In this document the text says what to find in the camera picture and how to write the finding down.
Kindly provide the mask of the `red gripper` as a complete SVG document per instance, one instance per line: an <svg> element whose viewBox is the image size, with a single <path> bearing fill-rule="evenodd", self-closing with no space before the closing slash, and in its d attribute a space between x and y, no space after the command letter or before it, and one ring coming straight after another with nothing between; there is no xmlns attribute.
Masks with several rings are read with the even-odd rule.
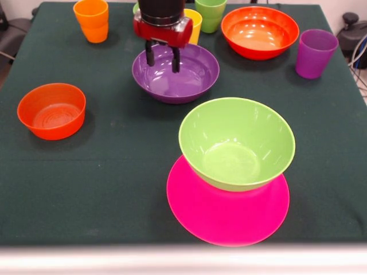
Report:
<svg viewBox="0 0 367 275"><path fill-rule="evenodd" d="M135 34L146 40L145 52L148 66L154 66L155 58L152 46L154 41L163 42L171 47L173 52L172 72L180 72L180 51L190 40L193 31L193 20L183 17L177 24L172 26L154 26L145 22L140 14L134 15L133 28Z"/></svg>

